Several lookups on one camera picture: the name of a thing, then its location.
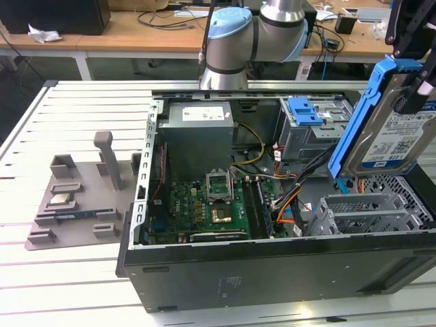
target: table surface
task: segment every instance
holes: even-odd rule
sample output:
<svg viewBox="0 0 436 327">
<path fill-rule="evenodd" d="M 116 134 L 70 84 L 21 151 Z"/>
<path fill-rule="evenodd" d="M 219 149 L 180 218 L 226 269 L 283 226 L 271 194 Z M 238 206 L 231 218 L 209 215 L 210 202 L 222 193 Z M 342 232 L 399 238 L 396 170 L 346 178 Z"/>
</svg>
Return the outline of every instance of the table surface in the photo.
<svg viewBox="0 0 436 327">
<path fill-rule="evenodd" d="M 388 7 L 377 0 L 330 0 L 334 4 L 333 12 L 337 13 L 343 7 Z M 155 24 L 169 24 L 186 20 L 187 18 L 167 17 L 156 18 Z M 102 35 L 62 35 L 63 40 L 39 44 L 28 35 L 11 35 L 9 40 L 17 49 L 57 49 L 57 50 L 103 50 L 103 51 L 162 51 L 162 52 L 198 52 L 203 38 L 206 19 L 188 23 L 192 29 L 180 31 L 163 31 L 141 25 L 133 12 L 113 12 L 112 18 Z M 323 26 L 334 29 L 333 22 L 325 22 Z M 384 44 L 384 40 L 374 40 L 371 37 L 370 24 L 356 23 L 351 35 L 342 35 L 345 47 L 339 56 L 348 57 L 383 57 L 392 52 L 392 47 Z M 4 40 L 0 40 L 0 48 L 7 48 Z M 320 38 L 312 35 L 311 43 L 304 49 L 302 55 L 318 55 L 321 51 Z"/>
<path fill-rule="evenodd" d="M 312 89 L 322 82 L 257 82 L 273 89 Z M 363 89 L 361 82 L 335 82 Z M 24 242 L 49 181 L 53 155 L 99 161 L 96 131 L 110 130 L 118 160 L 143 145 L 152 89 L 196 89 L 197 82 L 60 82 L 43 88 L 0 148 L 0 325 L 119 327 L 263 326 L 328 327 L 322 317 L 345 317 L 344 327 L 428 326 L 436 321 L 436 268 L 401 291 L 276 305 L 146 313 L 129 279 L 114 270 L 119 244 L 26 251 Z M 435 158 L 435 149 L 428 154 Z"/>
</svg>

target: small chip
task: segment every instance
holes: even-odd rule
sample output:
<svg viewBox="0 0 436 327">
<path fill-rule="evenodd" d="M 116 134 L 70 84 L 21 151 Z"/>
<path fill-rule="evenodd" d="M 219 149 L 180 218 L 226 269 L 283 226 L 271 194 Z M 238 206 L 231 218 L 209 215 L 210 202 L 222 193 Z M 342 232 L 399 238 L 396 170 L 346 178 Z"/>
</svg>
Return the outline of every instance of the small chip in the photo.
<svg viewBox="0 0 436 327">
<path fill-rule="evenodd" d="M 62 204 L 68 204 L 69 199 L 71 198 L 71 195 L 72 195 L 71 193 L 56 194 L 50 200 L 49 205 L 51 205 L 51 206 L 60 206 Z"/>
</svg>

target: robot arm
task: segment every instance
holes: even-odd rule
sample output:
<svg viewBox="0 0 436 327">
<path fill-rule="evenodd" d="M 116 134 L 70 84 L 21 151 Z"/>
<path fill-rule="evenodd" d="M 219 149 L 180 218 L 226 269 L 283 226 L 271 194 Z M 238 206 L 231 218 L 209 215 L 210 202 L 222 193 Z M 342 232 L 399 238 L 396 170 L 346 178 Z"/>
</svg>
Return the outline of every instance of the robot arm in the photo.
<svg viewBox="0 0 436 327">
<path fill-rule="evenodd" d="M 404 92 L 394 110 L 417 113 L 436 86 L 436 1 L 395 0 L 386 44 L 394 47 L 395 59 L 422 59 L 430 54 L 421 72 Z"/>
<path fill-rule="evenodd" d="M 246 89 L 248 61 L 292 61 L 307 38 L 301 0 L 268 0 L 260 15 L 245 8 L 214 12 L 208 33 L 201 89 Z"/>
</svg>

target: warning label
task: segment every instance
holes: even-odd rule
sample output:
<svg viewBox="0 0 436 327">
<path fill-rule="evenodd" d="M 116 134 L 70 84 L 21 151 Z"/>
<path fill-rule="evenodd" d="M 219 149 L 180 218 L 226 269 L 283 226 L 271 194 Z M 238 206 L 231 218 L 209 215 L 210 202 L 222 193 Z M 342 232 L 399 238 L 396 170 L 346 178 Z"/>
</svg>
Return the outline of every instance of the warning label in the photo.
<svg viewBox="0 0 436 327">
<path fill-rule="evenodd" d="M 377 162 L 374 167 L 384 167 L 387 161 L 406 158 L 424 134 L 422 126 L 435 116 L 436 112 L 391 112 L 362 162 Z"/>
</svg>

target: green circuit board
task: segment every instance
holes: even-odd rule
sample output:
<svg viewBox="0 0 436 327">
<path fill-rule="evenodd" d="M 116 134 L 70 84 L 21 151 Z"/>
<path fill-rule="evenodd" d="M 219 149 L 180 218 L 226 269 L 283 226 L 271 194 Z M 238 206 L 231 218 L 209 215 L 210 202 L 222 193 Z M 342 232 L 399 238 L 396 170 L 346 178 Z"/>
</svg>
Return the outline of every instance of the green circuit board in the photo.
<svg viewBox="0 0 436 327">
<path fill-rule="evenodd" d="M 268 198 L 268 201 L 274 199 L 274 186 L 271 181 L 262 182 L 262 186 L 265 198 Z M 225 193 L 228 188 L 225 181 L 214 181 L 211 184 L 211 191 L 213 193 Z M 155 243 L 174 244 L 179 242 L 178 238 L 183 233 L 217 231 L 245 232 L 248 239 L 250 239 L 241 180 L 234 181 L 233 192 L 233 200 L 230 203 L 220 200 L 209 202 L 205 180 L 173 182 L 168 225 L 165 231 L 152 231 Z M 221 207 L 225 207 L 227 212 L 223 212 Z M 216 222 L 216 220 L 229 216 L 231 216 L 231 221 Z"/>
</svg>

